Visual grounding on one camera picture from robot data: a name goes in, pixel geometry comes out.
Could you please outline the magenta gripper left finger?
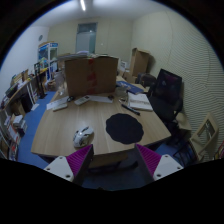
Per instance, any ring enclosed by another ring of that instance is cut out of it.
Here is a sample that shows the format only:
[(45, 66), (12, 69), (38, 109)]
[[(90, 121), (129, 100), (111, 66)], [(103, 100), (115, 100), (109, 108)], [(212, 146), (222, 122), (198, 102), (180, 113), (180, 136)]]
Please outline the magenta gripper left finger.
[(81, 186), (93, 155), (93, 145), (88, 145), (69, 156), (58, 156), (45, 171)]

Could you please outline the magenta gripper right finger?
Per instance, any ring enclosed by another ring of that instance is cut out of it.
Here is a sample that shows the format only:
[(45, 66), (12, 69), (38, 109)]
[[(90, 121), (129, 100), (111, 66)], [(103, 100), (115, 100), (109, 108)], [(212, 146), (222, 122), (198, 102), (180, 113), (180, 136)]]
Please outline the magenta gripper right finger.
[(151, 149), (136, 144), (135, 156), (146, 181), (156, 181), (182, 169), (170, 155), (160, 155)]

